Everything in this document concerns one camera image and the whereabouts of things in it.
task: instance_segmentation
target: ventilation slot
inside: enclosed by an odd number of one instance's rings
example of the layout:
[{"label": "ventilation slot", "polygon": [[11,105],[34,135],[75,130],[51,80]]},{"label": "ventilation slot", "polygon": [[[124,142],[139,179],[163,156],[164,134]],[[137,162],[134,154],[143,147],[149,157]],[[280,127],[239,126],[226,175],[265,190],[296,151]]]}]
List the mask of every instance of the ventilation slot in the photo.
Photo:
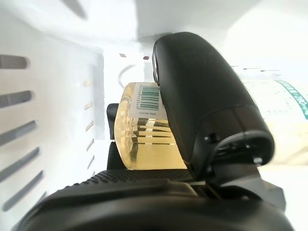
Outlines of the ventilation slot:
[{"label": "ventilation slot", "polygon": [[4,170],[0,171],[0,183],[8,178],[10,175],[14,174],[26,164],[31,162],[35,157],[39,155],[39,147],[34,149],[32,152],[28,153],[26,156],[16,161],[14,164],[8,166]]},{"label": "ventilation slot", "polygon": [[33,131],[35,128],[36,128],[36,122],[31,121],[13,130],[0,134],[0,146],[8,142],[11,142],[19,137],[22,137],[23,135],[26,135],[27,133]]},{"label": "ventilation slot", "polygon": [[94,125],[94,121],[92,120],[86,127],[86,131],[88,131]]},{"label": "ventilation slot", "polygon": [[0,95],[0,108],[24,103],[30,101],[31,98],[32,98],[32,93],[29,90],[6,95]]},{"label": "ventilation slot", "polygon": [[25,57],[0,54],[0,69],[26,69],[27,66]]},{"label": "ventilation slot", "polygon": [[87,147],[87,151],[90,149],[90,147],[92,146],[92,144],[94,144],[94,139],[91,140],[91,142],[89,143],[88,147]]},{"label": "ventilation slot", "polygon": [[89,103],[87,103],[87,104],[85,105],[85,110],[89,109],[89,108],[92,107],[92,106],[93,106],[93,103],[92,103],[92,101],[91,101],[91,102],[89,102]]},{"label": "ventilation slot", "polygon": [[93,160],[94,160],[94,156],[92,157],[92,159],[91,159],[90,163],[88,164],[87,169],[89,169],[89,168],[90,168],[90,166],[91,166],[91,164],[92,164]]},{"label": "ventilation slot", "polygon": [[25,197],[43,179],[43,176],[43,171],[40,171],[25,187],[3,204],[2,210],[6,212],[14,207],[17,202]]}]

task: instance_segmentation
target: translucent plastic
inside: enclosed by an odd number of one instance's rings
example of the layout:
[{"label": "translucent plastic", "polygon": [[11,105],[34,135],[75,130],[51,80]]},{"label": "translucent plastic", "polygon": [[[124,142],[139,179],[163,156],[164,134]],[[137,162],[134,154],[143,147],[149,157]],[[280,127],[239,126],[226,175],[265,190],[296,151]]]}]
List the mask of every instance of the translucent plastic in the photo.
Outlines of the translucent plastic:
[{"label": "translucent plastic", "polygon": [[167,120],[131,118],[135,83],[123,92],[115,120],[115,142],[128,169],[186,168]]}]

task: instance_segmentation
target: yellow bottle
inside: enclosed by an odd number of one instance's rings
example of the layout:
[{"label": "yellow bottle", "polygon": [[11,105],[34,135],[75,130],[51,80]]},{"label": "yellow bottle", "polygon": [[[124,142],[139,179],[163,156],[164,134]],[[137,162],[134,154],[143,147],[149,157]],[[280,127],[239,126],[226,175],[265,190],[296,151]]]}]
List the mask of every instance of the yellow bottle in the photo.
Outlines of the yellow bottle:
[{"label": "yellow bottle", "polygon": [[115,119],[115,142],[128,169],[186,168],[156,83],[129,83]]}]

